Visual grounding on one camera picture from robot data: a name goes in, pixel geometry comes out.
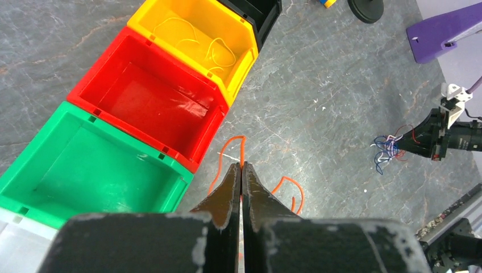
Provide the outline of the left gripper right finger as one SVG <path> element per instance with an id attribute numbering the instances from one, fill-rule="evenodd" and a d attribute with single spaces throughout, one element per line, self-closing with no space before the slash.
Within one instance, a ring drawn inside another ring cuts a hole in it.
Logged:
<path id="1" fill-rule="evenodd" d="M 261 183 L 251 163 L 244 162 L 241 183 L 245 272 L 271 272 L 271 258 L 279 248 L 273 225 L 301 217 Z"/>

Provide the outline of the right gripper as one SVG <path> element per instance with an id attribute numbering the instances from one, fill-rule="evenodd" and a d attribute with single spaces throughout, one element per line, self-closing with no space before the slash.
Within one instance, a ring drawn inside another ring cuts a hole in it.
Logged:
<path id="1" fill-rule="evenodd" d="M 431 109 L 429 115 L 397 141 L 397 147 L 406 152 L 441 161 L 448 150 L 450 130 L 447 113 L 441 108 Z"/>

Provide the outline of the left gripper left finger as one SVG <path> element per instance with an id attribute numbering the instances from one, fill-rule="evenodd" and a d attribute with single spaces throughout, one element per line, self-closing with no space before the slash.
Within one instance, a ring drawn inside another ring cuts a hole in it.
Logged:
<path id="1" fill-rule="evenodd" d="M 203 272 L 238 272 L 241 166 L 229 166 L 221 184 L 192 212 L 209 213 Z"/>

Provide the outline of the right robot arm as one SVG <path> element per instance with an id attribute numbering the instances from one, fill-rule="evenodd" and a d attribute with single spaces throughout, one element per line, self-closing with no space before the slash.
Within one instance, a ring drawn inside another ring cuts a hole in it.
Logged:
<path id="1" fill-rule="evenodd" d="M 468 89 L 445 82 L 439 84 L 435 88 L 437 107 L 396 141 L 397 148 L 433 161 L 441 161 L 449 149 L 480 152 L 481 117 L 473 117 L 470 122 L 458 120 L 463 113 L 468 114 L 466 103 L 480 86 L 480 78 Z"/>

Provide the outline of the purple metronome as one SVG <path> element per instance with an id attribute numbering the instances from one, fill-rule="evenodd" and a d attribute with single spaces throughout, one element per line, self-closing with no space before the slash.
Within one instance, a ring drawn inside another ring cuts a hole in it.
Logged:
<path id="1" fill-rule="evenodd" d="M 415 62 L 429 63 L 481 32 L 481 3 L 424 19 L 406 29 Z"/>

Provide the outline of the microphone on stand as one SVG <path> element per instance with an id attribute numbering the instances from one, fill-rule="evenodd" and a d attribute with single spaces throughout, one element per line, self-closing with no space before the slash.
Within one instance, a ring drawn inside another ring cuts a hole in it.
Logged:
<path id="1" fill-rule="evenodd" d="M 363 23 L 374 24 L 383 15 L 383 0 L 348 0 L 352 13 Z"/>

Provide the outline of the green bin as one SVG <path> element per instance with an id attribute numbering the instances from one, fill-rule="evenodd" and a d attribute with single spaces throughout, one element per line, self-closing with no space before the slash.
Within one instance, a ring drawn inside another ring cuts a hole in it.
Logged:
<path id="1" fill-rule="evenodd" d="M 193 174 L 63 102 L 1 176 L 1 208 L 58 229 L 83 213 L 176 210 Z"/>

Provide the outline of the toy brick car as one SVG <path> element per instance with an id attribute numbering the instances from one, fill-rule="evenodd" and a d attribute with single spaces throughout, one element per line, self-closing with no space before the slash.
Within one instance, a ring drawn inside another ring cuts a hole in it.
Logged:
<path id="1" fill-rule="evenodd" d="M 330 8 L 336 0 L 319 0 L 322 5 L 324 5 L 325 8 Z"/>

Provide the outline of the yellow bin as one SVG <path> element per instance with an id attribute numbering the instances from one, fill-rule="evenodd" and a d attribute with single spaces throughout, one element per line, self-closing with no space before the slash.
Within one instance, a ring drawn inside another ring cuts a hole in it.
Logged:
<path id="1" fill-rule="evenodd" d="M 145 1 L 127 26 L 211 79 L 228 106 L 259 55 L 252 25 L 218 1 Z"/>

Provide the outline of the red bin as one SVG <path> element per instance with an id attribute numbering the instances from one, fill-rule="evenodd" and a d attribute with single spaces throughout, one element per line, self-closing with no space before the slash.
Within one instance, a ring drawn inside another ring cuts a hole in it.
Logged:
<path id="1" fill-rule="evenodd" d="M 219 86 L 124 27 L 68 102 L 197 172 L 228 112 Z"/>

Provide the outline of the black bin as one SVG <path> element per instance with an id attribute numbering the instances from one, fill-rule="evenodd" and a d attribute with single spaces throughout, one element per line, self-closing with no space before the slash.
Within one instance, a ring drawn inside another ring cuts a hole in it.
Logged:
<path id="1" fill-rule="evenodd" d="M 252 25 L 260 52 L 277 18 L 282 12 L 281 0 L 220 0 L 224 6 Z"/>

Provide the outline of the white bin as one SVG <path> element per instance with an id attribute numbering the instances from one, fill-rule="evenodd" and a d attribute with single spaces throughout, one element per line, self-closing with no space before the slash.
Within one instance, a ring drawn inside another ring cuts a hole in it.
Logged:
<path id="1" fill-rule="evenodd" d="M 1 272 L 37 272 L 57 230 L 1 209 Z"/>

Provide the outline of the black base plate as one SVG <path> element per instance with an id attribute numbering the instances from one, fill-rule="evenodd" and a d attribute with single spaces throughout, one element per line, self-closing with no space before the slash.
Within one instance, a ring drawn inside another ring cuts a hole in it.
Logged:
<path id="1" fill-rule="evenodd" d="M 481 272 L 481 184 L 415 236 L 432 272 Z"/>

